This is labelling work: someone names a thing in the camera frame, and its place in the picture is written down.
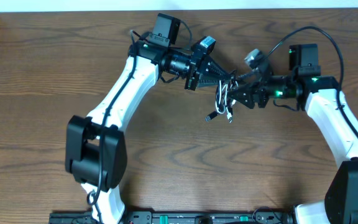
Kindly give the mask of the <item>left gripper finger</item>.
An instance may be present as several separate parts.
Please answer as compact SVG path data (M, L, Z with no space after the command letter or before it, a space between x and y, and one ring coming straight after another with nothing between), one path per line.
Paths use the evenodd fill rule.
M228 78L212 78L212 79L206 79L206 78L202 78L199 79L197 82L197 88L203 88L203 87L207 87L207 86L216 86L219 85L219 82L228 82L229 79Z
M232 75L225 71L218 63L214 61L214 59L207 55L205 57L206 60L206 68L204 77L207 80L230 80Z

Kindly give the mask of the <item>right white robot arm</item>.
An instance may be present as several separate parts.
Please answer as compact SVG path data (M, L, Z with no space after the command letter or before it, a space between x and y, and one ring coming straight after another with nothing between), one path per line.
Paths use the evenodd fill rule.
M286 77L275 76L259 50L245 59L258 79L238 85L227 96L252 109L270 99L296 99L316 123L338 170L322 201L294 207L294 223L358 223L358 120L334 77L322 76L316 44L291 45Z

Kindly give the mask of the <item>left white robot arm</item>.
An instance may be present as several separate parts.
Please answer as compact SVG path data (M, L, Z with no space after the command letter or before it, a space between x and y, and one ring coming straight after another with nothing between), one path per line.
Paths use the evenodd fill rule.
M164 72L185 80L185 89L222 88L234 79L210 56L216 41L206 36L189 49L175 47L184 22L158 14L154 29L130 32L125 67L105 98L86 117L73 116L67 125L65 170L85 189L95 223L119 223L125 212L119 183L127 166L124 133L145 94Z

